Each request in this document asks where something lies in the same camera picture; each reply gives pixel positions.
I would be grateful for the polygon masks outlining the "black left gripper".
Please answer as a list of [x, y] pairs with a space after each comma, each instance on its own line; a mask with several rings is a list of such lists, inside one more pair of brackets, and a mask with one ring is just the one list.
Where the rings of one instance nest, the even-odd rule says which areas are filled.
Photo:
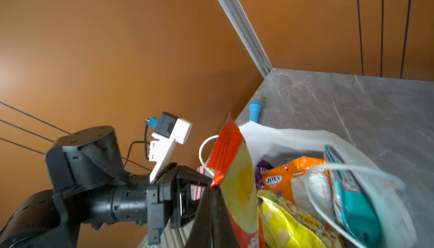
[[205, 188], [211, 182], [210, 177], [177, 163], [169, 163], [156, 176], [147, 189], [150, 245], [161, 243], [170, 217], [171, 228], [182, 228], [195, 218], [200, 199], [193, 199], [191, 186]]

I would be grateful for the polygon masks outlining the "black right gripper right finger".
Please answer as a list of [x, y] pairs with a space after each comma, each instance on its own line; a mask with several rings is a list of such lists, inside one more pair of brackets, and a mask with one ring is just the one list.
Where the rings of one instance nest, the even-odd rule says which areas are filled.
[[211, 190], [211, 221], [214, 248], [240, 247], [219, 187], [213, 187]]

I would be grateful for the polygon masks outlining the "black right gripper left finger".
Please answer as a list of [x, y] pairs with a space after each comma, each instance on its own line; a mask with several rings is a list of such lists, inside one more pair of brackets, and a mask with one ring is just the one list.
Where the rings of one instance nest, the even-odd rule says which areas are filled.
[[211, 248], [211, 191], [206, 188], [198, 206], [186, 248]]

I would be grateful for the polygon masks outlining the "red snack packet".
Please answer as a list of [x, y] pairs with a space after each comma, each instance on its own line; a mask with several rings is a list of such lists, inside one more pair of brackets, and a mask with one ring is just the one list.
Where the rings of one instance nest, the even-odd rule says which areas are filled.
[[231, 115], [213, 146], [208, 168], [214, 171], [211, 187], [218, 187], [222, 193], [229, 226], [238, 245], [241, 248], [265, 248], [253, 162]]

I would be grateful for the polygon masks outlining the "yellow snack bag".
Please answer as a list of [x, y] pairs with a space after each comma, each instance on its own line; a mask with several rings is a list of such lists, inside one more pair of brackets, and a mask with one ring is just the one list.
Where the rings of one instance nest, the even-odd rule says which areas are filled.
[[344, 248], [338, 233], [293, 202], [271, 191], [257, 193], [262, 230], [269, 248]]

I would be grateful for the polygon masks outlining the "purple snack bag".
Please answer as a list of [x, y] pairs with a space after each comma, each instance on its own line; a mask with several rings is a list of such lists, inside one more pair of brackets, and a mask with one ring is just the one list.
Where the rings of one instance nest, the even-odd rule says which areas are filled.
[[265, 160], [260, 160], [258, 162], [258, 164], [256, 165], [255, 168], [255, 183], [256, 183], [256, 188], [257, 190], [264, 190], [264, 183], [263, 183], [263, 179], [262, 179], [262, 175], [267, 172], [274, 169], [274, 167]]

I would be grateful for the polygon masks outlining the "orange snack bag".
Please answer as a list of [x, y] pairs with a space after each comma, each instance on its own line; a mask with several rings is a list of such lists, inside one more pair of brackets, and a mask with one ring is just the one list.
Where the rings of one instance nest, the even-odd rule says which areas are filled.
[[[306, 172], [314, 166], [324, 164], [326, 161], [319, 158], [300, 157], [282, 166], [265, 172], [262, 175], [264, 190], [275, 193], [297, 207], [320, 219], [312, 203], [310, 202], [305, 189]], [[312, 173], [309, 181], [311, 196], [321, 210], [329, 217], [335, 216], [332, 189], [328, 171]]]

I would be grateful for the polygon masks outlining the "teal Fox's candy bag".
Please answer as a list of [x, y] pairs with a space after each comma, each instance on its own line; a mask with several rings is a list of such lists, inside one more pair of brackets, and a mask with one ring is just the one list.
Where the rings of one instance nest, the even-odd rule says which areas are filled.
[[366, 247], [377, 247], [380, 222], [353, 174], [349, 170], [329, 170], [328, 174], [337, 224]]

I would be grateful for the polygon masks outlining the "floral paper gift bag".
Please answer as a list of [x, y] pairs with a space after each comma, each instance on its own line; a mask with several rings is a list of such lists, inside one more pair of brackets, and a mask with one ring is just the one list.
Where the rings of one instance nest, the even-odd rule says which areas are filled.
[[[305, 189], [310, 202], [321, 216], [320, 219], [313, 218], [338, 233], [345, 245], [350, 243], [356, 248], [367, 248], [337, 224], [335, 216], [329, 217], [316, 204], [308, 181], [312, 173], [349, 170], [353, 174], [380, 222], [382, 236], [376, 248], [412, 248], [417, 244], [411, 216], [397, 195], [398, 190], [406, 189], [406, 184], [400, 178], [382, 171], [350, 143], [327, 131], [274, 129], [254, 122], [238, 127], [250, 153], [254, 173], [260, 160], [268, 161], [273, 167], [300, 157], [326, 161], [306, 172]], [[201, 159], [201, 164], [213, 180], [214, 171], [208, 168], [209, 159]]]

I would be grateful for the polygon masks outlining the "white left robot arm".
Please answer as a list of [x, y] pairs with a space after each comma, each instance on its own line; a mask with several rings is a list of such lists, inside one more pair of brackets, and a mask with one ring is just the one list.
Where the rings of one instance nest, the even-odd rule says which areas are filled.
[[176, 163], [155, 178], [131, 175], [111, 126], [60, 137], [44, 160], [53, 187], [19, 206], [1, 229], [3, 248], [74, 248], [82, 224], [100, 229], [121, 222], [147, 225], [148, 242], [158, 245], [167, 224], [180, 228], [194, 219], [199, 202], [191, 186], [211, 184]]

